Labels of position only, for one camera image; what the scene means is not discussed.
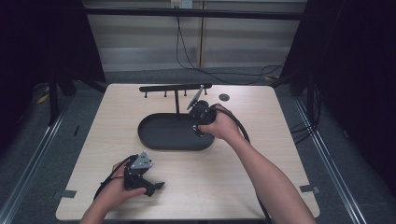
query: black oval tray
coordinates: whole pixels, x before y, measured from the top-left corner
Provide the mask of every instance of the black oval tray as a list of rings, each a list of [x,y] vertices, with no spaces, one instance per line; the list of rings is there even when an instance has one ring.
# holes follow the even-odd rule
[[[195,134],[192,126],[197,120],[188,114],[158,113],[145,117],[137,128],[145,147],[163,150],[202,150],[215,139],[212,134]]]

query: skin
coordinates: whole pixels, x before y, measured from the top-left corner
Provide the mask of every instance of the skin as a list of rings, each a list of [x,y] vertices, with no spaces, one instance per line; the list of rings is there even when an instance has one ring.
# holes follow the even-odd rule
[[[225,109],[220,105],[217,105],[217,108]],[[286,175],[243,137],[227,115],[218,111],[212,124],[200,125],[198,128],[203,133],[211,133],[226,141],[233,148],[245,167],[257,195],[276,224],[317,223]],[[117,178],[123,177],[123,169],[119,169],[113,177],[116,178],[107,184],[93,201],[80,223],[102,223],[111,209],[146,192],[146,189],[125,190],[123,178]]]
[[[146,192],[145,188],[125,190],[123,186],[123,169],[119,169],[112,177],[113,180],[102,189],[101,193],[93,201],[85,212],[79,223],[97,224],[102,223],[106,214],[123,204],[126,200],[142,195]]]

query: wooden table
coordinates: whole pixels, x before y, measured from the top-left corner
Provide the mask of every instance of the wooden table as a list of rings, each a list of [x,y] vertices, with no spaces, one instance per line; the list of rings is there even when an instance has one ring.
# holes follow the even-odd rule
[[[175,113],[174,93],[139,91],[142,84],[112,84],[107,88],[67,188],[74,198],[62,198],[56,217],[81,219],[92,203],[100,183],[112,165],[130,155],[146,151],[154,165],[144,177],[165,182],[152,197],[145,195],[127,201],[107,214],[123,220],[209,220],[261,219],[264,214],[241,162],[224,141],[201,151],[163,151],[144,147],[137,126],[147,115]],[[197,91],[179,94],[180,113]],[[222,102],[226,93],[230,100]],[[309,185],[304,167],[290,135],[275,92],[270,87],[213,86],[200,100],[221,103],[230,109],[247,130],[251,144],[276,164],[300,192]],[[313,192],[301,193],[313,212],[319,215]]]

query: gray floor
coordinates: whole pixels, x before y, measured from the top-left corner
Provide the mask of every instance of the gray floor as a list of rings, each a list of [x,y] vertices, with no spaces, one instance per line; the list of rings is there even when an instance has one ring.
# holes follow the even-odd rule
[[[214,71],[243,72],[259,74],[260,68],[212,68]],[[217,75],[233,84],[247,84],[257,77],[238,75]],[[157,71],[107,73],[107,84],[110,83],[202,83],[229,84],[214,78],[213,75],[198,73],[186,69]],[[266,85],[264,77],[254,85]],[[39,163],[29,188],[23,195],[21,204],[11,223],[76,223],[57,220],[55,212],[59,200],[53,199],[55,191],[65,189],[68,178],[73,171],[79,152],[91,127],[94,115],[102,100],[103,94],[82,83],[76,83],[78,92],[74,97],[61,95],[61,105],[68,107],[64,111],[57,133],[52,139],[42,162]],[[43,90],[35,92],[35,99],[21,123],[20,131],[10,146],[7,154],[0,159],[0,205],[4,206],[10,193],[20,180],[28,163],[34,155],[42,136],[48,129],[50,105],[46,101],[37,105],[35,100]],[[290,96],[287,85],[276,88],[276,94],[287,123],[292,131],[303,128],[295,99]],[[334,116],[323,106],[318,130],[328,147],[359,209],[367,223],[394,223],[396,220],[396,200],[392,197],[381,179],[364,161],[353,142],[346,139],[343,129],[339,127]],[[345,204],[337,191],[326,166],[311,138],[306,138],[297,145],[304,168],[312,186],[318,187],[316,194],[320,208],[318,223],[353,223]],[[210,221],[210,223],[256,223],[255,221]]]

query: metal rod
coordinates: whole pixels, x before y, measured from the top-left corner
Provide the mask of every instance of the metal rod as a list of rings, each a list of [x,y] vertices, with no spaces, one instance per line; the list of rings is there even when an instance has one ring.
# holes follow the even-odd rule
[[[137,7],[31,7],[36,10],[85,12],[91,15],[121,15],[121,16],[163,16],[163,17],[201,17],[201,18],[235,18],[257,20],[302,21],[304,13],[294,12],[261,12],[233,11],[214,9],[186,8],[137,8]]]
[[[179,108],[179,104],[178,104],[178,91],[175,91],[175,102],[176,102],[177,119],[180,119],[180,108]]]

